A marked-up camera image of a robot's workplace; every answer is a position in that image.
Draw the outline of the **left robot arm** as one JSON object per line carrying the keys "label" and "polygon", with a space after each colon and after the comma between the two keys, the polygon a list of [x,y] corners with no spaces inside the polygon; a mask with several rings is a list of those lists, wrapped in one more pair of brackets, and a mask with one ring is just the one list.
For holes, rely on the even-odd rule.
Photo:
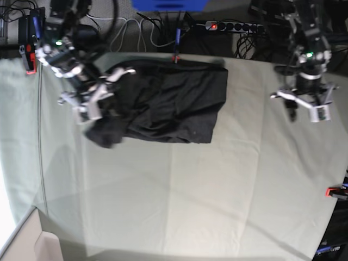
{"label": "left robot arm", "polygon": [[289,36],[291,63],[276,66],[275,71],[285,78],[294,76],[294,83],[284,82],[271,99],[279,98],[288,112],[289,120],[297,119],[297,109],[306,108],[311,122],[329,121],[332,93],[338,86],[323,82],[323,74],[331,60],[329,42],[319,25],[314,1],[286,1],[283,17],[291,26]]}

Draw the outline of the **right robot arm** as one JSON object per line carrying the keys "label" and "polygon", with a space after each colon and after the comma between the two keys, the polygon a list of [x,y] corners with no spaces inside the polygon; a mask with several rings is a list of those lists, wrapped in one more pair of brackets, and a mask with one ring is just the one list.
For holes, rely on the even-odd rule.
{"label": "right robot arm", "polygon": [[96,67],[95,61],[105,53],[107,42],[116,28],[118,4],[112,2],[113,17],[105,34],[89,39],[81,34],[81,20],[91,7],[91,1],[51,1],[43,35],[35,50],[43,66],[71,84],[72,89],[63,91],[58,103],[69,104],[79,123],[116,115],[116,83],[124,75],[136,73],[126,67],[102,73]]}

